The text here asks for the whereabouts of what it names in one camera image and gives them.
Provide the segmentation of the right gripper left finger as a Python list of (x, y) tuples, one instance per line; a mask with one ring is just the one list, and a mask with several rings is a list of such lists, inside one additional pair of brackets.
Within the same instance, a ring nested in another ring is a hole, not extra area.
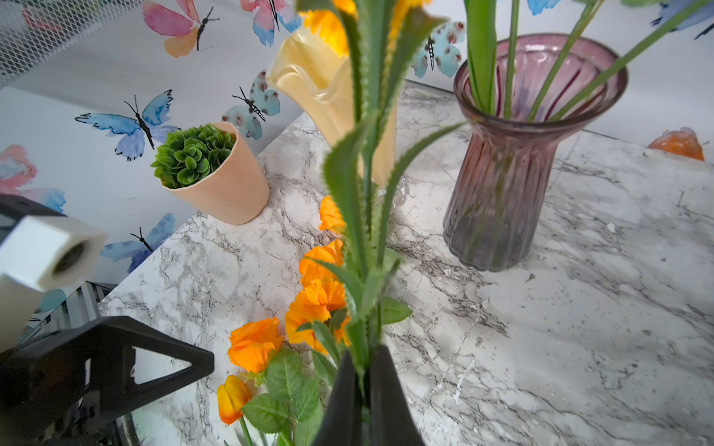
[(347, 351), (340, 360), (335, 386), (312, 446), (363, 444), (363, 397), (359, 375)]

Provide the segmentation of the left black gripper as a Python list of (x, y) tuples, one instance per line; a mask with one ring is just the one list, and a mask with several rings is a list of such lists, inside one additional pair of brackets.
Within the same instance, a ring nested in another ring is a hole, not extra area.
[(40, 336), (1, 354), (1, 443), (33, 443), (80, 399), (89, 424), (109, 423), (214, 370), (212, 352), (128, 316)]

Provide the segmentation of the orange carnation flower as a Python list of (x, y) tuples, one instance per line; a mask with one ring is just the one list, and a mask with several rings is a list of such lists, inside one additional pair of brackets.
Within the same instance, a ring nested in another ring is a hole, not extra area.
[(323, 177), (346, 224), (345, 263), (329, 271), (346, 289), (349, 352), (364, 386), (382, 343), (384, 291), (402, 262), (387, 246), (393, 198), (407, 167), (456, 127), (437, 130), (409, 148), (392, 167), (382, 194), (372, 180), (373, 163), (412, 60), (446, 19), (427, 13), (421, 1), (299, 1), (297, 11), (330, 17), (329, 24), (319, 20), (318, 32), (342, 31), (349, 50), (353, 130), (329, 152)]

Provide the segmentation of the pink rose pair stem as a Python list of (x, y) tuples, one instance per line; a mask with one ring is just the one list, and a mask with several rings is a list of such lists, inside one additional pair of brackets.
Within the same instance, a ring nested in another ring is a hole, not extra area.
[(504, 118), (511, 120), (513, 80), (516, 72), (515, 58), (520, 19), (520, 0), (511, 1), (511, 21), (509, 22), (509, 51), (507, 57), (506, 83), (504, 90)]

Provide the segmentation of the orange marigold stem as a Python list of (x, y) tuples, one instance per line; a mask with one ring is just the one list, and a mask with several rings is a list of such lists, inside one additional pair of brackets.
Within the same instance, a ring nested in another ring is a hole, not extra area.
[(359, 310), (350, 309), (347, 286), (330, 266), (345, 265), (347, 249), (340, 239), (314, 247), (299, 262), (302, 289), (286, 314), (291, 344), (304, 344), (325, 359), (336, 362), (353, 344), (348, 327)]

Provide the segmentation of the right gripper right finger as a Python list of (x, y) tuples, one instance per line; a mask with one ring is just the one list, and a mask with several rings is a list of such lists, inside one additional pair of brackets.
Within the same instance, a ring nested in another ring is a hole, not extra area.
[(410, 414), (392, 355), (381, 345), (369, 369), (371, 445), (420, 445), (424, 440)]

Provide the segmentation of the pink tulip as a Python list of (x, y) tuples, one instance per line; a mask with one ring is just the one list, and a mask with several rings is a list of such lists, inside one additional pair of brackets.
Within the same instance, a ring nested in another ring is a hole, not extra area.
[(475, 106), (494, 114), (496, 49), (496, 0), (466, 0), (468, 64)]

